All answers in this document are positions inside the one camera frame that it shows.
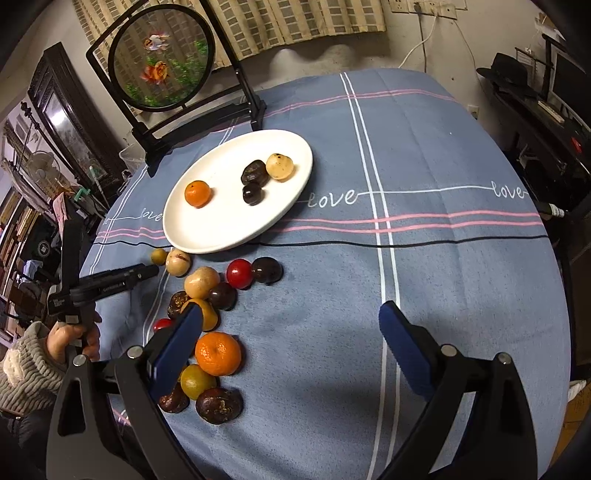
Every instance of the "dark purple fruit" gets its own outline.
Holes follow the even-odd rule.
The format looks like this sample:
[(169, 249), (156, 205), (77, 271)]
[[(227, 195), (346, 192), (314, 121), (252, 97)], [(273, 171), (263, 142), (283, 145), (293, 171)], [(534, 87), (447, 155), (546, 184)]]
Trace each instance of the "dark purple fruit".
[(209, 291), (208, 299), (214, 308), (230, 310), (236, 303), (236, 289), (223, 281)]
[(171, 394), (160, 397), (158, 406), (166, 413), (179, 413), (189, 406), (189, 397), (177, 382)]
[(176, 317), (181, 315), (181, 308), (185, 304), (185, 302), (189, 301), (191, 297), (187, 295), (187, 292), (184, 290), (176, 292), (172, 298), (170, 299), (170, 304), (168, 304), (168, 318), (171, 320), (175, 320)]
[(251, 265), (252, 276), (259, 283), (274, 283), (283, 276), (283, 267), (271, 257), (257, 258)]
[(262, 200), (262, 188), (253, 181), (242, 188), (242, 198), (248, 205), (256, 205)]
[(195, 409), (199, 416), (214, 425), (233, 420), (242, 412), (242, 396), (238, 390), (208, 388), (197, 397)]
[(259, 187), (265, 186), (265, 183), (269, 181), (267, 166), (262, 160), (255, 160), (254, 162), (249, 163), (242, 172), (240, 180), (243, 185), (248, 185), (250, 182), (253, 182)]

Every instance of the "round black frame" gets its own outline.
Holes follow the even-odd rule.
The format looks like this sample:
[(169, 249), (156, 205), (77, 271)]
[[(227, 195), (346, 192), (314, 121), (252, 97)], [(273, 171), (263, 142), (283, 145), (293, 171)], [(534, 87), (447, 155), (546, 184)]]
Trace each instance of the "round black frame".
[[(144, 15), (147, 15), (151, 12), (154, 12), (156, 10), (161, 10), (161, 9), (179, 10), (179, 11), (181, 11), (181, 12), (183, 12), (195, 19), (195, 21), (199, 24), (199, 26), (203, 30), (203, 34), (205, 35), (205, 39), (207, 41), (207, 63), (205, 65), (205, 71), (203, 72), (203, 76), (202, 76), (201, 80), (199, 80), (199, 83), (197, 84), (197, 86), (184, 99), (182, 99), (176, 103), (173, 103), (171, 105), (167, 105), (167, 106), (163, 106), (163, 107), (162, 106), (149, 107), (149, 106), (142, 105), (142, 104), (136, 102), (133, 98), (131, 98), (123, 90), (123, 88), (121, 88), (121, 85), (119, 84), (119, 81), (117, 80), (117, 76), (115, 75), (115, 50), (117, 48), (117, 45), (119, 44), (119, 41), (121, 40), (121, 37), (123, 36), (123, 34), (127, 31), (129, 26), (131, 26), (131, 24), (133, 22), (135, 22), (139, 17), (143, 17)], [(121, 99), (125, 103), (127, 103), (135, 108), (138, 108), (139, 110), (142, 110), (143, 112), (168, 112), (169, 110), (173, 110), (175, 108), (186, 105), (186, 103), (191, 98), (193, 98), (195, 95), (197, 95), (199, 90), (201, 90), (201, 88), (203, 87), (205, 82), (208, 80), (209, 75), (212, 72), (213, 59), (215, 58), (215, 51), (216, 51), (216, 44), (215, 44), (215, 40), (213, 38), (212, 29), (209, 26), (209, 24), (205, 21), (205, 19), (201, 15), (199, 15), (195, 10), (185, 7), (183, 5), (176, 5), (176, 4), (154, 5), (153, 7), (148, 7), (146, 9), (142, 10), (141, 12), (135, 14), (133, 17), (130, 17), (129, 20), (119, 29), (119, 31), (117, 32), (117, 35), (115, 35), (115, 38), (113, 39), (113, 43), (111, 44), (111, 47), (109, 49), (109, 57), (107, 59), (107, 66), (108, 66), (109, 78), (111, 79), (111, 85), (113, 86), (115, 92), (121, 97)]]

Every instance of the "black hat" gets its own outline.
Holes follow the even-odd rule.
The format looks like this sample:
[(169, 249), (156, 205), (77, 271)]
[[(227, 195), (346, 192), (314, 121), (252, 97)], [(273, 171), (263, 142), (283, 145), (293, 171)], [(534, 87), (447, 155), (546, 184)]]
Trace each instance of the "black hat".
[(538, 93), (527, 84), (527, 69), (525, 65), (509, 55), (497, 53), (491, 68), (479, 68), (476, 71), (501, 88), (528, 97), (536, 98), (538, 96)]

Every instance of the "human hand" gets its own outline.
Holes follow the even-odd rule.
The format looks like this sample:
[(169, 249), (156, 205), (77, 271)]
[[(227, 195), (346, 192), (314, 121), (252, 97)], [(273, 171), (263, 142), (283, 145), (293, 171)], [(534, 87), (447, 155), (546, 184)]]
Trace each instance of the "human hand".
[[(102, 322), (100, 315), (94, 312), (95, 323), (91, 327), (90, 331), (86, 334), (87, 345), (82, 350), (82, 353), (86, 355), (93, 362), (100, 359), (99, 347), (100, 347), (100, 332), (97, 327), (97, 323)], [(82, 337), (86, 328), (83, 325), (64, 325), (60, 322), (56, 322), (53, 326), (49, 335), (47, 335), (47, 353), (59, 364), (66, 363), (66, 347), (74, 340)]]

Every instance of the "metal screw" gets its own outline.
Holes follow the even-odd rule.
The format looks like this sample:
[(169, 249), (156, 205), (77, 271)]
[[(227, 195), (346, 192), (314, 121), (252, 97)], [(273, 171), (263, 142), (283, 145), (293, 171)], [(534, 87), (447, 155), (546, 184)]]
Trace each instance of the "metal screw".
[(129, 347), (129, 349), (127, 350), (127, 356), (129, 358), (139, 358), (142, 353), (144, 353), (144, 349), (141, 348), (139, 345)]
[(505, 353), (505, 352), (499, 353), (497, 358), (499, 359), (499, 362), (501, 362), (503, 365), (510, 364), (513, 361), (513, 359), (511, 358), (511, 355), (509, 355), (508, 353)]
[(445, 356), (456, 356), (457, 355), (457, 349), (453, 345), (442, 345), (441, 352)]
[(81, 367), (82, 365), (84, 365), (86, 363), (86, 355), (76, 355), (74, 357), (74, 360), (72, 360), (72, 363), (74, 364), (75, 367)]

